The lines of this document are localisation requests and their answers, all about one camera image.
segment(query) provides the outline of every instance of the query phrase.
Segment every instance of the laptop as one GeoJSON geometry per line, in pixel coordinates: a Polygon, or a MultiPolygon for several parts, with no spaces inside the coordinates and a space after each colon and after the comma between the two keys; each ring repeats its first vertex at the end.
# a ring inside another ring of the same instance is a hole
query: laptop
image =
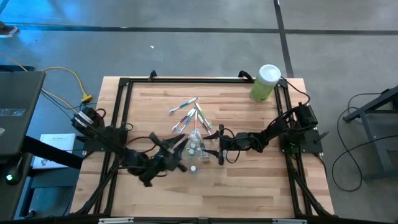
{"type": "Polygon", "coordinates": [[[0,163],[19,153],[44,77],[44,72],[0,72],[0,163]]]}

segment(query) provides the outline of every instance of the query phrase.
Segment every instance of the gray floor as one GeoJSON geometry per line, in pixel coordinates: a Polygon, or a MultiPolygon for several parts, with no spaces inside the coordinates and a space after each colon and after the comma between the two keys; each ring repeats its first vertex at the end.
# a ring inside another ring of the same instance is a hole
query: gray floor
{"type": "MultiPolygon", "coordinates": [[[[394,0],[280,0],[287,29],[397,30],[394,0]]],[[[4,22],[121,27],[277,28],[271,0],[9,0],[0,14],[4,22]]],[[[321,131],[326,166],[344,151],[336,120],[349,98],[381,92],[398,85],[398,37],[368,35],[287,35],[294,76],[304,78],[321,131]]],[[[240,70],[256,75],[265,63],[285,74],[279,34],[207,34],[168,32],[64,32],[23,30],[0,40],[0,51],[37,69],[64,66],[78,72],[87,92],[98,96],[105,75],[236,76],[240,70]]],[[[0,63],[10,63],[0,58],[0,63]]],[[[66,72],[49,72],[45,87],[78,105],[75,79],[66,72]]],[[[355,106],[371,97],[359,97],[355,106]]],[[[386,126],[380,136],[384,136],[386,126]]],[[[40,98],[28,134],[74,132],[68,118],[40,98]]],[[[342,124],[348,147],[366,141],[357,124],[342,124]]],[[[364,173],[377,171],[370,147],[354,152],[364,173]]],[[[354,187],[358,171],[346,157],[338,163],[336,180],[354,187]]],[[[364,183],[357,192],[339,190],[329,179],[337,215],[393,222],[398,220],[398,181],[364,183]]]]}

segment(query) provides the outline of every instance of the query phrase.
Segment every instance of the blue toothbrush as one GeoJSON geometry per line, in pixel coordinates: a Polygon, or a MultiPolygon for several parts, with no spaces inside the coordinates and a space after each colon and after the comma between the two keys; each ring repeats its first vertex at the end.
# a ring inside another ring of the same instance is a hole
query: blue toothbrush
{"type": "Polygon", "coordinates": [[[183,108],[184,106],[187,106],[187,105],[190,104],[190,103],[195,102],[197,99],[198,99],[198,98],[196,97],[196,98],[194,98],[194,99],[192,99],[192,100],[189,100],[188,102],[185,102],[185,103],[181,104],[178,108],[171,109],[169,113],[174,113],[176,110],[178,110],[178,109],[180,109],[180,108],[183,108]]]}

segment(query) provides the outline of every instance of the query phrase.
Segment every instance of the white container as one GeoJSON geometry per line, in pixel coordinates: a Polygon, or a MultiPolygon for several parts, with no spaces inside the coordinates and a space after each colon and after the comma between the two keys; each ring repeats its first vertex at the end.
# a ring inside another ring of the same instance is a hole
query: white container
{"type": "Polygon", "coordinates": [[[275,65],[263,65],[254,81],[250,96],[254,101],[264,101],[268,98],[280,79],[280,70],[275,65]]]}
{"type": "Polygon", "coordinates": [[[197,169],[196,166],[190,166],[190,167],[189,167],[189,171],[190,171],[192,174],[198,174],[198,169],[197,169]]]}

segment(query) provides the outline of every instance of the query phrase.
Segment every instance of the wooden table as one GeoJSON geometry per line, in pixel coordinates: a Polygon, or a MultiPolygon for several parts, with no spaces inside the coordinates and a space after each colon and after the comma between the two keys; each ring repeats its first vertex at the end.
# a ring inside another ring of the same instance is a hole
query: wooden table
{"type": "MultiPolygon", "coordinates": [[[[104,77],[97,108],[107,114],[106,125],[111,122],[114,101],[120,77],[104,77]]],[[[305,91],[301,78],[289,81],[305,91]]],[[[253,101],[248,84],[191,84],[191,83],[135,83],[132,89],[128,123],[134,125],[129,139],[148,136],[155,132],[169,138],[174,126],[192,105],[169,115],[169,110],[179,104],[199,97],[198,103],[209,122],[214,126],[224,124],[234,133],[260,131],[276,116],[275,96],[272,93],[262,103],[253,101]]],[[[292,105],[304,102],[306,97],[289,88],[292,105]]],[[[123,111],[121,100],[119,118],[123,111]]],[[[201,133],[207,135],[202,126],[201,133]]],[[[193,122],[185,133],[193,131],[193,122]]],[[[132,149],[148,149],[148,140],[128,145],[132,149]]],[[[83,161],[71,212],[78,210],[88,200],[100,179],[104,153],[95,152],[83,161]]],[[[236,153],[230,152],[232,161],[236,153]]],[[[328,184],[321,162],[314,155],[304,154],[303,163],[307,184],[318,201],[333,213],[328,184]]],[[[272,140],[262,154],[256,151],[241,152],[235,164],[225,162],[219,166],[213,157],[210,164],[199,162],[198,174],[182,173],[178,169],[167,177],[155,178],[153,187],[145,188],[137,177],[120,170],[114,194],[112,216],[132,217],[213,217],[213,218],[291,218],[294,216],[292,199],[284,155],[278,139],[272,140]]],[[[104,209],[108,196],[105,189],[104,209]]],[[[298,190],[300,208],[304,211],[303,198],[298,190]]]]}

